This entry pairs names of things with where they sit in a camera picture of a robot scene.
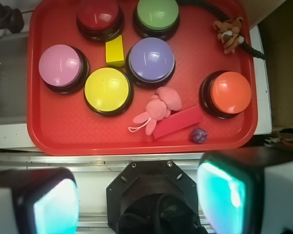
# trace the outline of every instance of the red button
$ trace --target red button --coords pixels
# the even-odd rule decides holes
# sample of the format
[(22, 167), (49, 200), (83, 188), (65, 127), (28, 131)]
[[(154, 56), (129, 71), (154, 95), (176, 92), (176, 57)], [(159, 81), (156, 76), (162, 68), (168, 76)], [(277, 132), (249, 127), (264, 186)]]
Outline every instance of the red button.
[(213, 82), (211, 99), (214, 105), (224, 113), (240, 113), (251, 101), (250, 84), (243, 75), (237, 72), (224, 72)]
[(77, 9), (77, 18), (84, 27), (100, 31), (117, 20), (119, 5), (116, 0), (83, 0)]

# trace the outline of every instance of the green button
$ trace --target green button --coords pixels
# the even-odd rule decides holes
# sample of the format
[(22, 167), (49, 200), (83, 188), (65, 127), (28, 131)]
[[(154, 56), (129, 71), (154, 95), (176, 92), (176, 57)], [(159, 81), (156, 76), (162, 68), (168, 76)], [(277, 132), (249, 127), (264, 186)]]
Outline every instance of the green button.
[(165, 30), (178, 18), (179, 8), (175, 0), (140, 0), (138, 18), (147, 28)]

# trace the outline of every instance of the purple button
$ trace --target purple button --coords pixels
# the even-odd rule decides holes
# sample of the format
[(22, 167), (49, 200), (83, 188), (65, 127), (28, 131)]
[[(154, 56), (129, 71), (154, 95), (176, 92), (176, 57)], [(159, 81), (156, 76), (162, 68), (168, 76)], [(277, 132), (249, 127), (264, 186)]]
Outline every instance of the purple button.
[(131, 71), (147, 81), (169, 76), (175, 65), (170, 46), (158, 38), (145, 38), (136, 43), (131, 48), (128, 59)]
[(41, 78), (50, 85), (64, 87), (75, 81), (81, 72), (81, 61), (77, 52), (67, 45), (48, 48), (39, 61)]

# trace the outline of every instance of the red tray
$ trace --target red tray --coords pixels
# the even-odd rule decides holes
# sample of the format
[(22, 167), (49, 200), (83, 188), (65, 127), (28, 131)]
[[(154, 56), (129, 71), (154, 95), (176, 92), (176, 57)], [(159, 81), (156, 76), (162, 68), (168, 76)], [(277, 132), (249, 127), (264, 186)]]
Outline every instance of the red tray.
[[(251, 85), (252, 99), (248, 108), (232, 119), (215, 119), (205, 112), (204, 120), (155, 140), (144, 129), (130, 133), (133, 118), (145, 111), (155, 90), (134, 86), (130, 108), (117, 117), (101, 117), (86, 105), (83, 90), (60, 95), (43, 83), (38, 63), (42, 53), (55, 44), (74, 46), (87, 56), (90, 70), (105, 67), (105, 45), (84, 39), (76, 26), (76, 9), (80, 0), (44, 0), (34, 11), (29, 30), (27, 127), (33, 142), (51, 155), (111, 155), (199, 152), (236, 148), (246, 143), (257, 125), (257, 103), (253, 58), (240, 48), (225, 55), (212, 23), (215, 16), (195, 6), (180, 6), (180, 26), (167, 41), (176, 58), (176, 70), (167, 84), (180, 94), (183, 110), (198, 105), (202, 81), (212, 72), (230, 70), (243, 74)], [(229, 17), (244, 18), (242, 34), (250, 44), (245, 12), (236, 0), (210, 0)], [(125, 54), (141, 38), (135, 33), (131, 18), (136, 0), (119, 0), (125, 14), (122, 33)], [(204, 144), (194, 144), (189, 136), (193, 128), (208, 133)]]

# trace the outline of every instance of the purple ball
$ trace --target purple ball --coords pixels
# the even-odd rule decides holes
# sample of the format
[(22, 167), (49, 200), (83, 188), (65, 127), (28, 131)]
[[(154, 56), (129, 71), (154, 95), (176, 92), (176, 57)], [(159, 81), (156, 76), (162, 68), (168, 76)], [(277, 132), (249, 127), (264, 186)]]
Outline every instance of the purple ball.
[(202, 144), (207, 140), (207, 132), (202, 128), (192, 130), (191, 138), (194, 143)]

